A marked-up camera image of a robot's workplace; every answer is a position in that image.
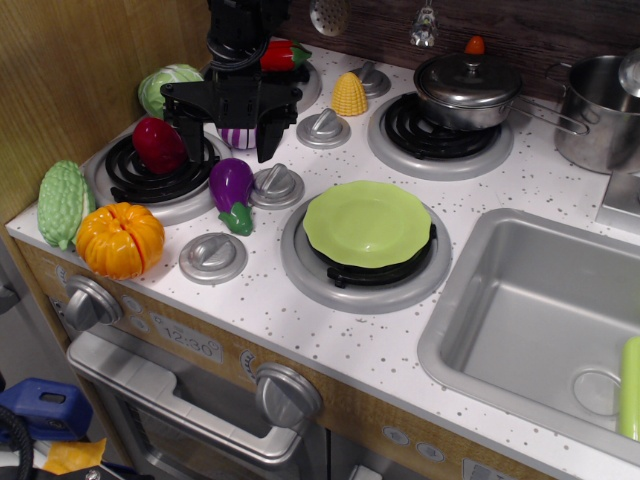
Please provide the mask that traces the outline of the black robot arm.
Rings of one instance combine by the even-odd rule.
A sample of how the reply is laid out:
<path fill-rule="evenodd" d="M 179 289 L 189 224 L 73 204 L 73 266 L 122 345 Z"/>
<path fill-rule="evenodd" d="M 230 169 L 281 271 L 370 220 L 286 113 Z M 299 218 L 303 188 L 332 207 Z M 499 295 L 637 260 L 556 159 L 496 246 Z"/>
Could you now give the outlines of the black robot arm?
<path fill-rule="evenodd" d="M 272 35 L 289 18 L 288 1 L 210 1 L 207 48 L 211 78 L 168 83 L 164 118 L 186 145 L 189 158 L 204 159 L 205 124 L 254 129 L 258 161 L 270 160 L 283 133 L 297 121 L 299 88 L 269 83 L 260 60 Z"/>

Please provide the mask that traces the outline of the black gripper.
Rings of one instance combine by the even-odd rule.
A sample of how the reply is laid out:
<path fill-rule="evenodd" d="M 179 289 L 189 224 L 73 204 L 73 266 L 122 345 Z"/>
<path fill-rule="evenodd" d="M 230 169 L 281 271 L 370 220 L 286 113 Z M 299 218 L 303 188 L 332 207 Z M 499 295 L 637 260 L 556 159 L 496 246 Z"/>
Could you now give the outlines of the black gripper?
<path fill-rule="evenodd" d="M 300 88 L 273 83 L 259 71 L 213 72 L 209 79 L 167 83 L 160 88 L 165 120 L 181 136 L 189 159 L 204 160 L 203 125 L 257 129 L 259 163 L 273 158 L 284 131 L 297 122 Z"/>

